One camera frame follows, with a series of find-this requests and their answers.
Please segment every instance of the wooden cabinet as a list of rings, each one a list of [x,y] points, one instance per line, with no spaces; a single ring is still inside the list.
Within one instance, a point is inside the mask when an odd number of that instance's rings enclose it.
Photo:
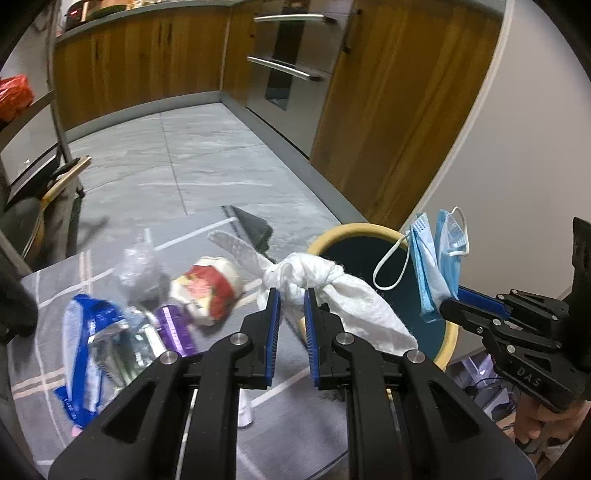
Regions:
[[[370,222],[400,228],[425,192],[478,94],[501,19],[469,2],[356,0],[310,161]]]
[[[219,90],[228,7],[138,13],[59,41],[65,129],[140,103]]]
[[[261,7],[262,0],[246,0],[232,7],[230,18],[222,91],[245,106],[251,76],[251,63],[246,57],[254,48],[253,18]]]

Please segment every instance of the trash bin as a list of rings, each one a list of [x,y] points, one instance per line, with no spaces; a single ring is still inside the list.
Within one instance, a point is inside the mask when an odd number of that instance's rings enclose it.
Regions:
[[[308,253],[343,265],[346,273],[363,278],[373,286],[375,266],[401,236],[384,226],[349,223],[322,234],[310,245]],[[378,285],[387,286],[396,282],[406,260],[406,248],[406,242],[403,242],[380,269],[376,279]],[[458,327],[444,320],[425,323],[420,317],[421,302],[412,262],[413,259],[409,258],[407,269],[396,288],[377,292],[414,335],[423,353],[445,370],[456,347]]]

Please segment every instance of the white ear loop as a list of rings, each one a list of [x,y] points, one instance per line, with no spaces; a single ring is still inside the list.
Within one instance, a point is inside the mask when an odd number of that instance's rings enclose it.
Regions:
[[[408,232],[406,232],[405,235],[403,235],[402,237],[400,237],[398,239],[398,241],[394,244],[394,246],[388,250],[388,253],[384,255],[384,257],[378,262],[378,264],[375,266],[374,269],[374,276],[372,277],[373,281],[374,281],[374,286],[378,289],[378,290],[382,290],[382,291],[388,291],[388,290],[392,290],[394,287],[396,287],[400,281],[402,280],[402,276],[404,275],[404,271],[406,270],[406,266],[408,265],[408,257],[410,256],[410,246],[407,248],[407,259],[404,261],[404,266],[402,268],[402,272],[400,272],[400,276],[398,277],[398,280],[396,281],[396,283],[394,283],[393,285],[390,285],[389,287],[380,287],[375,279],[378,276],[378,273],[380,271],[380,269],[384,266],[384,264],[388,261],[388,258],[390,258],[392,256],[392,254],[397,250],[397,248],[400,246],[400,244],[406,240],[408,237],[410,236],[410,230]]]
[[[464,217],[464,213],[462,212],[462,209],[460,207],[457,207],[457,206],[454,207],[453,210],[450,212],[450,215],[453,215],[456,212],[456,210],[460,214],[460,217],[462,218],[464,236],[466,237],[466,251],[464,252],[464,250],[457,250],[455,252],[449,252],[449,256],[450,257],[467,257],[468,254],[470,253],[470,242],[468,241],[468,224],[466,223],[466,217]]]

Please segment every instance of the metal screw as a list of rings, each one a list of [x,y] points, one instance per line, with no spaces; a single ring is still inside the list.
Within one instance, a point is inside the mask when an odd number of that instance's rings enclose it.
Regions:
[[[422,364],[425,361],[425,354],[420,350],[409,350],[407,356],[414,364]]]
[[[166,350],[162,355],[160,355],[160,361],[164,365],[172,365],[178,360],[178,353],[174,350]]]
[[[341,332],[336,336],[336,341],[341,345],[350,345],[355,340],[355,337],[348,332]]]
[[[248,341],[248,335],[246,333],[234,333],[230,337],[230,343],[232,345],[244,345]]]

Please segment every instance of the oven glass window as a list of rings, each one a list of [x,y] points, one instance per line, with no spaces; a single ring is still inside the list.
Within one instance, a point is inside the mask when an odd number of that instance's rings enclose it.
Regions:
[[[308,12],[309,0],[286,1],[281,14],[305,14]],[[277,41],[273,52],[273,60],[292,66],[297,61],[301,37],[304,33],[305,22],[279,22]],[[279,108],[287,110],[293,77],[288,73],[270,70],[265,98]]]

